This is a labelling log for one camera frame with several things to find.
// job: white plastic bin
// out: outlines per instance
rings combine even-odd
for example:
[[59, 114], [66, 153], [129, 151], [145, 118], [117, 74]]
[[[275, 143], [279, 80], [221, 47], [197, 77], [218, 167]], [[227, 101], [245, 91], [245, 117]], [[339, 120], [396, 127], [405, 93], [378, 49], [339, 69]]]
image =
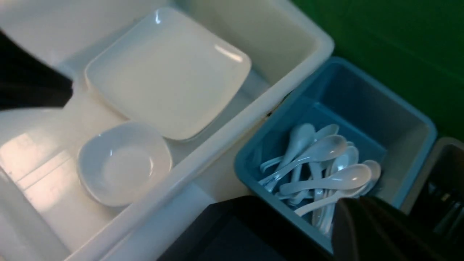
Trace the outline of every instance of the white plastic bin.
[[[85, 65], [147, 13], [165, 5], [177, 7], [245, 52], [252, 61], [251, 73], [229, 108], [191, 143], [170, 142], [175, 164], [170, 174], [144, 197], [114, 214], [114, 218], [113, 213], [98, 209], [100, 206], [82, 195], [78, 184], [74, 184], [77, 175], [72, 159], [68, 161], [70, 164], [63, 171], [67, 171], [65, 174], [73, 183], [73, 193], [66, 198], [68, 201], [56, 199], [55, 212], [41, 212], [73, 252], [68, 261], [99, 260], [273, 110], [334, 49], [332, 39], [288, 0], [44, 0], [45, 3], [48, 6], [26, 0], [24, 4], [12, 5], [11, 12], [5, 8], [0, 26], [24, 48], [48, 64], [70, 72], [75, 79], [75, 87], [79, 87], [75, 96], [56, 116], [66, 124], [53, 119], [45, 128], [62, 134], [53, 140], [60, 150], [66, 148], [71, 158], [85, 140], [124, 120], [81, 90]], [[68, 202], [79, 205], [66, 205]], [[51, 216], [54, 213], [63, 217]], [[87, 218], [88, 223], [93, 221], [93, 226], [87, 226], [88, 233], [84, 224], [67, 227], [64, 221], [72, 215], [75, 222], [93, 215], [92, 219]], [[72, 236], [71, 232], [78, 234], [75, 230], [79, 228], [79, 238], [66, 238]]]
[[110, 250], [278, 105], [334, 49], [332, 39], [286, 0], [181, 0], [178, 4], [207, 29], [248, 54], [253, 69], [271, 88], [176, 165], [162, 183], [129, 205], [68, 261], [95, 260]]

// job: dish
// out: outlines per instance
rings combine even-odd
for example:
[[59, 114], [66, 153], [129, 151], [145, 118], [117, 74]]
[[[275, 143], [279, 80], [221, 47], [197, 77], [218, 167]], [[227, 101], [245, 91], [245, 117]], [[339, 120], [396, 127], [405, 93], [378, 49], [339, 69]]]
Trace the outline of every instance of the dish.
[[81, 184], [95, 200], [121, 207], [169, 173], [172, 158], [155, 129], [126, 122], [88, 141], [79, 152], [77, 166]]
[[85, 76], [128, 118], [166, 138], [188, 140], [222, 112], [250, 68], [239, 49], [164, 7], [91, 61]]

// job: spoon handle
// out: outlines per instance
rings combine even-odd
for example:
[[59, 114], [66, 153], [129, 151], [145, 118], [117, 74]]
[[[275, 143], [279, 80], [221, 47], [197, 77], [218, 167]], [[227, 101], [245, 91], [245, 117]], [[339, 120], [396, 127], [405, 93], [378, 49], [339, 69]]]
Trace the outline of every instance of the spoon handle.
[[336, 203], [338, 201], [340, 197], [338, 195], [333, 195], [333, 196], [330, 196], [330, 197], [326, 197], [326, 198], [323, 198], [321, 200], [318, 200], [318, 201], [314, 201], [312, 203], [309, 203], [307, 205], [304, 205], [298, 209], [295, 210], [295, 213], [298, 215], [298, 216], [303, 216], [315, 209], [318, 209], [318, 208], [321, 208], [325, 205], [328, 205], [328, 204], [333, 204], [333, 203]]
[[280, 170], [260, 180], [259, 184], [264, 186], [264, 188], [267, 191], [272, 191], [279, 180], [281, 180], [285, 175], [287, 175], [290, 172], [290, 170], [294, 169], [296, 166], [302, 163], [304, 162], [292, 161]]

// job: spoon bowl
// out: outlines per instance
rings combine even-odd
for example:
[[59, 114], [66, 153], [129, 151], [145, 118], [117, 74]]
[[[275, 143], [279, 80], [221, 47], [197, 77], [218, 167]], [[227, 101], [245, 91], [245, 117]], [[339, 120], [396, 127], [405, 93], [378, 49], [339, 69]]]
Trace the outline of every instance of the spoon bowl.
[[380, 178], [380, 172], [381, 172], [381, 167], [380, 164], [378, 164], [376, 161], [373, 160], [366, 160], [363, 162], [366, 166], [368, 166], [372, 172], [372, 178], [367, 184], [366, 188], [364, 191], [361, 193], [361, 195], [367, 194], [377, 183], [377, 181]]
[[355, 164], [323, 179], [283, 184], [280, 186], [280, 194], [288, 195], [305, 189], [355, 189], [368, 183], [371, 177], [369, 167]]

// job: white plastic spoon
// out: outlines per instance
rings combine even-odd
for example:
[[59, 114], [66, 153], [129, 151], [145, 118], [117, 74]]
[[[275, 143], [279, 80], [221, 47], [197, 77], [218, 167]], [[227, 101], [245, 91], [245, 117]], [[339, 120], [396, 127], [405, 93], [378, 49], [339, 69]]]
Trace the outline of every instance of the white plastic spoon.
[[378, 164], [376, 161], [366, 160], [365, 162], [363, 162], [363, 164], [365, 164], [371, 169], [372, 178], [367, 184], [366, 188], [361, 193], [362, 196], [367, 194], [375, 186], [375, 184], [380, 178], [380, 172], [381, 172], [380, 164]]
[[265, 173], [269, 167], [279, 164], [283, 158], [284, 158], [283, 156], [279, 156], [279, 157], [270, 159], [264, 163], [261, 163], [261, 165], [259, 166], [259, 170], [261, 171], [261, 173]]
[[[340, 130], [340, 127], [336, 124], [330, 124], [322, 129], [318, 130], [315, 134], [315, 139], [320, 140], [324, 137], [327, 137], [329, 135], [334, 135], [338, 134], [338, 131]], [[309, 169], [311, 170], [311, 175], [314, 180], [322, 179], [322, 171], [325, 169], [322, 166], [321, 162], [313, 162], [309, 164]], [[316, 189], [314, 191], [314, 201], [318, 201], [324, 198], [324, 190], [323, 189]], [[321, 211], [316, 211], [313, 215], [311, 224], [315, 225], [319, 222], [321, 219], [322, 212]]]
[[[289, 145], [276, 170], [280, 170], [285, 165], [288, 165], [296, 156], [301, 154], [304, 149], [311, 145], [315, 132], [314, 126], [309, 123], [293, 127], [290, 132]], [[278, 180], [270, 182], [267, 184], [266, 189], [271, 192], [277, 185], [277, 182]]]
[[259, 184], [263, 185], [266, 190], [271, 192], [276, 186], [277, 182], [296, 166], [304, 163], [326, 161], [336, 158], [345, 151], [346, 147], [347, 141], [343, 136], [327, 136], [310, 146], [305, 152], [298, 156], [296, 160], [260, 180]]
[[[324, 137], [327, 137], [329, 135], [334, 135], [334, 134], [337, 134], [338, 133], [338, 130], [339, 130], [339, 126], [336, 125], [336, 124], [331, 124], [331, 125], [327, 125], [325, 126], [324, 128], [318, 130], [315, 135], [314, 135], [314, 141], [313, 142], [316, 142]], [[352, 142], [348, 142], [348, 146], [350, 145], [353, 145], [354, 144]], [[259, 170], [261, 171], [261, 173], [265, 173], [266, 172], [266, 169], [268, 169], [269, 167], [272, 167], [276, 164], [279, 164], [282, 159], [284, 157], [283, 156], [279, 156], [279, 157], [275, 157], [273, 159], [270, 159], [264, 163], [262, 163], [260, 166], [259, 166]]]
[[371, 176], [371, 170], [368, 166], [355, 164], [323, 179], [283, 184], [280, 186], [279, 192], [282, 195], [288, 195], [305, 189], [355, 189], [367, 184]]
[[343, 197], [357, 197], [360, 193], [365, 189], [367, 185], [364, 185], [360, 188], [356, 189], [348, 189], [348, 190], [337, 190], [332, 196], [323, 198], [319, 201], [314, 201], [313, 203], [304, 205], [295, 210], [295, 213], [298, 216], [303, 216], [315, 209], [321, 208], [327, 204], [334, 204]]
[[[277, 197], [280, 200], [284, 200], [284, 199], [291, 198], [293, 195], [282, 195], [282, 194], [280, 194], [280, 192], [277, 192], [274, 196]], [[314, 198], [314, 196], [312, 194], [310, 194], [309, 191], [307, 191], [303, 195], [303, 199], [312, 199], [312, 198]]]
[[[354, 164], [357, 164], [359, 161], [359, 151], [356, 147], [354, 146], [348, 146], [347, 150], [343, 155], [337, 157], [332, 166], [326, 171], [327, 176], [331, 176], [334, 173], [348, 167]], [[324, 193], [324, 197], [332, 196], [335, 193], [334, 190], [326, 190]], [[317, 228], [319, 228], [320, 232], [323, 235], [329, 235], [330, 234], [330, 229], [332, 226], [332, 219], [334, 216], [334, 211], [335, 211], [335, 205], [334, 204], [329, 204], [322, 208], [322, 214], [321, 214], [321, 219], [320, 223], [315, 225]]]

